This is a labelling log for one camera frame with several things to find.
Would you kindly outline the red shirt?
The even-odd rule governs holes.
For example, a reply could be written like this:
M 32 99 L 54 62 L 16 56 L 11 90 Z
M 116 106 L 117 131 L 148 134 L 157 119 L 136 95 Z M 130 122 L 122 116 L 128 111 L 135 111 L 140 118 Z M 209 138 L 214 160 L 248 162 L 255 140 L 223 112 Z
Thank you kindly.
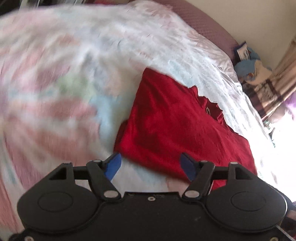
M 145 168 L 166 174 L 168 191 L 183 191 L 188 178 L 182 153 L 216 166 L 238 162 L 256 173 L 247 139 L 230 128 L 218 104 L 173 78 L 145 69 L 114 150 Z

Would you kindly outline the floral fleece blanket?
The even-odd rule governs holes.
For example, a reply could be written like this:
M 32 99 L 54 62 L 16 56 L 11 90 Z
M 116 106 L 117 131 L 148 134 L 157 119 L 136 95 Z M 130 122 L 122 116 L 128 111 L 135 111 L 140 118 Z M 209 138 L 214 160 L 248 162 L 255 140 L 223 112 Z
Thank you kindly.
M 147 67 L 216 102 L 259 177 L 278 186 L 273 144 L 231 59 L 169 6 L 20 9 L 1 16 L 1 240 L 22 231 L 16 204 L 45 175 L 111 154 Z

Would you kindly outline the beige patterned curtain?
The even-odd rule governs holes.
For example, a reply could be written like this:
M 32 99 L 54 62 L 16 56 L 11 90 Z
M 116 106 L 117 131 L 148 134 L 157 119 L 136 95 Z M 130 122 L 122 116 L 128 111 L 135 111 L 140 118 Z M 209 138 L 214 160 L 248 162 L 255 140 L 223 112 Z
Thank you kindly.
M 242 84 L 261 120 L 267 120 L 295 92 L 295 38 L 270 77 L 257 85 Z

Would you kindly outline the blue pillow pile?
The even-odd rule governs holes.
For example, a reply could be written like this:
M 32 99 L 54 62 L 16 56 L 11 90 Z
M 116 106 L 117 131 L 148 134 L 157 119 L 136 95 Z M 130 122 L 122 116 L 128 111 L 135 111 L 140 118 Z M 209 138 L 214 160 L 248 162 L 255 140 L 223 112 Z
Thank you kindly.
M 257 86 L 267 80 L 272 71 L 266 68 L 259 55 L 250 47 L 247 42 L 243 42 L 234 50 L 238 62 L 234 66 L 238 80 L 243 84 Z

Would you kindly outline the mauve quilted bedspread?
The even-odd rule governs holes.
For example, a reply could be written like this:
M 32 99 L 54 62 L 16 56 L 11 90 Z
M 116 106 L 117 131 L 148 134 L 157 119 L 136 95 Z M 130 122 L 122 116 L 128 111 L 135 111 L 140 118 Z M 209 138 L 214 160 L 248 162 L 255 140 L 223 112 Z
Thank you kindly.
M 191 28 L 224 51 L 233 64 L 237 63 L 234 53 L 235 48 L 238 46 L 237 41 L 214 19 L 187 1 L 157 0 L 156 2 L 164 6 L 170 6 L 172 11 Z

